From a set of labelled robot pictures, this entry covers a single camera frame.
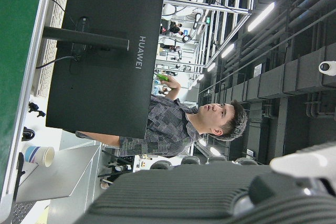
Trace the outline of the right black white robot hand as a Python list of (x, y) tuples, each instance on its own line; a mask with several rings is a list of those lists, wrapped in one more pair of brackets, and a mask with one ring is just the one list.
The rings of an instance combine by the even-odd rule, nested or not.
[(269, 165), (186, 161), (119, 177), (79, 223), (335, 223), (335, 142)]

